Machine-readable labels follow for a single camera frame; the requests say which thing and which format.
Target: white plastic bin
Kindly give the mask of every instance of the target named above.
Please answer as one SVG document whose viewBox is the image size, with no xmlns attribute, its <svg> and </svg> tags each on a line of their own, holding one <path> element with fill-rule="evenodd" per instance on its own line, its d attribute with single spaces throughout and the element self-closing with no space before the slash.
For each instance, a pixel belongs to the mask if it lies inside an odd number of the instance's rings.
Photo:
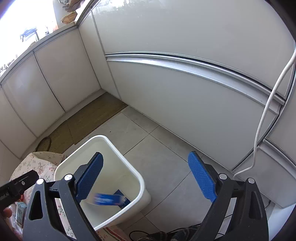
<svg viewBox="0 0 296 241">
<path fill-rule="evenodd" d="M 114 194 L 118 189 L 131 201 L 125 208 L 93 205 L 82 200 L 80 205 L 95 230 L 119 224 L 140 212 L 151 200 L 140 173 L 125 159 L 106 136 L 94 136 L 64 160 L 54 173 L 54 180 L 74 174 L 100 152 L 103 168 L 90 193 Z"/>
</svg>

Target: white cabinet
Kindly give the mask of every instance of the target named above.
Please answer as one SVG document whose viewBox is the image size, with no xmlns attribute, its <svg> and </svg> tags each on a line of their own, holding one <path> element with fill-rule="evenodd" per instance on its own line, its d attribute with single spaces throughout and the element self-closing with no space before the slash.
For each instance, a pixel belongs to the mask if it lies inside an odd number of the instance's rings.
<svg viewBox="0 0 296 241">
<path fill-rule="evenodd" d="M 0 140 L 18 157 L 35 141 L 35 136 L 18 117 L 0 89 Z"/>
<path fill-rule="evenodd" d="M 251 151 L 267 94 L 206 64 L 125 55 L 107 61 L 125 103 L 227 169 Z M 261 136 L 279 107 L 272 101 Z"/>
<path fill-rule="evenodd" d="M 13 171 L 20 164 L 20 159 L 16 158 L 0 142 L 0 186 L 9 181 Z"/>
<path fill-rule="evenodd" d="M 64 114 L 34 55 L 13 72 L 3 89 L 15 111 L 37 137 Z"/>
<path fill-rule="evenodd" d="M 105 53 L 186 55 L 273 87 L 294 40 L 264 0 L 101 0 L 93 9 Z M 292 70 L 278 92 L 286 96 Z"/>
<path fill-rule="evenodd" d="M 100 86 L 104 90 L 119 98 L 108 64 L 106 62 L 105 54 L 98 37 L 91 12 L 79 26 L 79 32 L 91 65 L 99 80 Z"/>
<path fill-rule="evenodd" d="M 258 146 L 255 166 L 239 174 L 243 180 L 255 179 L 260 192 L 284 208 L 296 203 L 296 166 L 274 145 L 264 140 Z M 252 165 L 253 153 L 234 170 L 234 173 Z"/>
<path fill-rule="evenodd" d="M 296 91 L 293 87 L 287 104 L 277 123 L 267 136 L 280 147 L 296 164 Z"/>
<path fill-rule="evenodd" d="M 77 29 L 48 43 L 35 55 L 65 111 L 100 89 Z"/>
</svg>

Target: floral tablecloth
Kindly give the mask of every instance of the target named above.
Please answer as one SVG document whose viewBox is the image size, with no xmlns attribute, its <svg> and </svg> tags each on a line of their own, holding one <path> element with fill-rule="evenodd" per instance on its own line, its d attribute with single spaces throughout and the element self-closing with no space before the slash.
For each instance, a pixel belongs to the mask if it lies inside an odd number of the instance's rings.
<svg viewBox="0 0 296 241">
<path fill-rule="evenodd" d="M 47 182 L 54 181 L 54 172 L 57 166 L 65 159 L 63 154 L 53 152 L 33 152 L 18 165 L 11 175 L 10 180 L 18 178 L 30 170 L 35 170 L 40 178 Z M 24 203 L 28 205 L 34 186 L 24 192 Z M 58 212 L 68 236 L 75 238 L 69 225 L 65 212 L 61 206 L 60 199 L 56 199 Z M 126 234 L 117 226 L 103 228 L 97 231 L 97 234 L 103 241 L 130 241 Z"/>
</svg>

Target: wicker basket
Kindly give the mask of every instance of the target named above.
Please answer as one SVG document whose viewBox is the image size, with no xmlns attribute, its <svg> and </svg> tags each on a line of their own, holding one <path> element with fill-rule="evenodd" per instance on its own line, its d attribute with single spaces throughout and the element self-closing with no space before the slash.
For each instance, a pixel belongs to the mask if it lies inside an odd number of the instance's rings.
<svg viewBox="0 0 296 241">
<path fill-rule="evenodd" d="M 77 16 L 77 13 L 76 13 L 76 11 L 74 11 L 74 12 L 64 16 L 62 18 L 61 22 L 64 23 L 64 24 L 71 23 L 71 22 L 73 22 L 75 20 L 76 16 Z"/>
</svg>

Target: silver screw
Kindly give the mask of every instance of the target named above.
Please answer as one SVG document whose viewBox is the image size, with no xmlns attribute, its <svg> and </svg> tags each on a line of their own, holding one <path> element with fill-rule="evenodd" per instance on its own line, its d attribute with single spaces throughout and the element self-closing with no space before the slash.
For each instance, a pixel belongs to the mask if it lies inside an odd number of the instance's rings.
<svg viewBox="0 0 296 241">
<path fill-rule="evenodd" d="M 71 175 L 71 174 L 68 174 L 68 175 L 66 175 L 66 176 L 64 177 L 64 179 L 65 179 L 66 181 L 69 181 L 69 180 L 72 179 L 72 175 Z"/>
<path fill-rule="evenodd" d="M 219 175 L 219 178 L 222 179 L 222 180 L 226 180 L 226 179 L 227 179 L 227 176 L 226 176 L 226 174 L 221 173 L 221 174 Z"/>
<path fill-rule="evenodd" d="M 248 179 L 248 181 L 249 181 L 249 183 L 251 183 L 251 184 L 254 184 L 254 183 L 255 183 L 255 180 L 254 180 L 253 178 L 251 178 L 251 177 Z"/>
<path fill-rule="evenodd" d="M 40 179 L 37 180 L 36 183 L 37 183 L 38 185 L 40 185 L 40 184 L 42 184 L 43 182 L 44 182 L 44 180 L 43 180 L 42 178 L 40 178 Z"/>
</svg>

